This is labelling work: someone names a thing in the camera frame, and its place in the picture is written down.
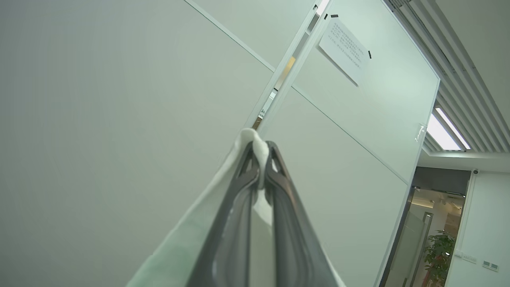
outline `green plant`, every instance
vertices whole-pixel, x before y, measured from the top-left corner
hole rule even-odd
[[[432,282],[432,286],[437,286],[438,283],[444,286],[455,245],[455,239],[448,233],[444,230],[438,230],[438,232],[441,234],[428,237],[431,245],[425,248],[425,262],[429,263],[425,267],[428,270],[428,280]]]

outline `doorway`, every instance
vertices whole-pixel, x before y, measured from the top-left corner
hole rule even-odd
[[[426,176],[450,170],[427,169]],[[466,200],[469,171],[461,177],[443,177],[465,181],[454,191],[413,186],[404,208],[395,242],[379,287],[443,287],[461,223]],[[419,182],[419,170],[413,183]],[[441,180],[421,182],[435,187]]]

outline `white wall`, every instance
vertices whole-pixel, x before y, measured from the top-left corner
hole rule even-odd
[[[348,287],[372,286],[407,185],[294,89],[274,141],[331,262]]]
[[[409,181],[421,151],[415,139],[428,122],[439,78],[383,1],[335,0],[328,13],[338,14],[372,55],[360,84],[325,55],[319,37],[293,87]]]
[[[478,264],[454,257],[445,287],[508,286],[510,175],[481,172],[472,178],[455,249],[475,256]],[[499,265],[499,272],[482,267],[484,260]]]
[[[194,1],[276,67],[316,0]]]
[[[122,286],[272,72],[185,1],[0,2],[0,285]]]

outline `white bag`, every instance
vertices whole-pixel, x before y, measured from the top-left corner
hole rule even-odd
[[[127,287],[186,286],[245,147],[251,141],[253,153],[259,162],[260,174],[264,174],[269,154],[268,146],[255,130],[243,129],[225,162],[204,192],[170,231],[154,254],[144,262]],[[263,181],[264,177],[260,176],[259,187],[263,187]],[[253,207],[255,211],[253,214],[256,215],[251,217],[249,264],[251,287],[275,286],[272,207],[263,194],[263,190],[260,190]],[[329,260],[328,263],[337,285],[344,287],[344,283]]]

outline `ceiling light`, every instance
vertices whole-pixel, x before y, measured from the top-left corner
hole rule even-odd
[[[317,14],[319,14],[319,16],[322,14],[322,12],[324,12],[324,9],[326,9],[326,5],[327,3],[329,2],[329,0],[322,0],[321,3],[319,4],[319,7],[317,8]]]
[[[439,115],[445,120],[446,124],[450,127],[450,129],[453,131],[453,133],[461,140],[462,144],[466,148],[466,150],[470,150],[471,147],[468,145],[466,140],[462,137],[461,133],[458,132],[457,128],[452,124],[450,119],[443,113],[441,108],[436,108],[436,111],[439,113]]]
[[[458,147],[457,143],[455,143],[455,140],[451,138],[450,134],[448,134],[445,128],[434,116],[434,114],[431,114],[430,119],[428,120],[427,132],[434,138],[434,140],[441,146],[443,150],[445,151],[461,150],[461,148]]]

